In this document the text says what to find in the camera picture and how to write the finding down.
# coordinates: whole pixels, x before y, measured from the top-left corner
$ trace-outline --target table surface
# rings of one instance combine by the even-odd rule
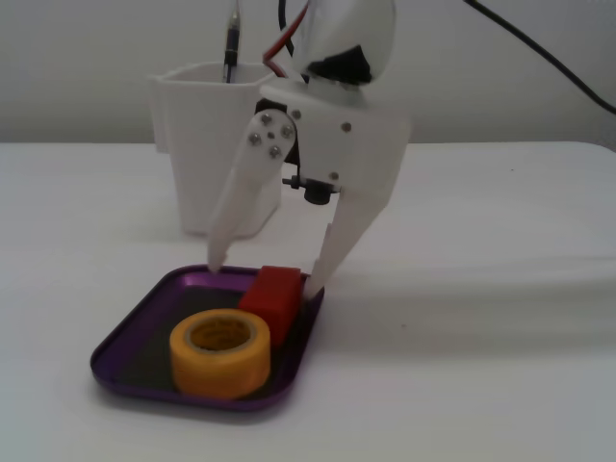
[[[413,145],[327,287],[298,382],[236,415],[116,397],[94,348],[203,263],[152,145],[0,144],[6,460],[590,461],[616,454],[616,154]],[[230,264],[311,268],[334,204],[284,190]]]

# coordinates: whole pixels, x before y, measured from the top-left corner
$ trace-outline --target white wall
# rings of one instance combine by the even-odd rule
[[[289,16],[302,3],[290,1]],[[616,0],[485,3],[616,104]],[[244,0],[244,60],[277,36],[276,4]],[[220,59],[228,9],[227,0],[2,0],[0,141],[151,141],[144,76]],[[415,141],[616,147],[615,116],[461,0],[398,0],[398,15],[393,63],[372,91],[413,109]]]

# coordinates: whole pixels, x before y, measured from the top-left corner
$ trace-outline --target robotic arm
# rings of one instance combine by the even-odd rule
[[[371,103],[361,90],[385,69],[393,47],[393,0],[311,0],[294,68],[308,84],[276,79],[238,148],[213,214],[208,264],[220,269],[233,231],[285,160],[307,200],[340,198],[304,296],[318,293],[389,202],[411,131],[408,118]]]

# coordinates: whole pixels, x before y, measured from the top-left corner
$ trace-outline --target tape core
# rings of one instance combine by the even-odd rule
[[[186,342],[197,351],[230,353],[250,345],[255,332],[251,322],[219,316],[194,325],[186,333]]]

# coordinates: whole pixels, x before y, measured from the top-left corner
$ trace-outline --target pen in cup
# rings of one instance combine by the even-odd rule
[[[222,67],[222,82],[232,84],[235,82],[235,71],[238,66],[238,53],[240,51],[240,28],[242,18],[240,15],[240,0],[235,1],[233,12],[227,26],[227,40],[224,50],[224,65]]]

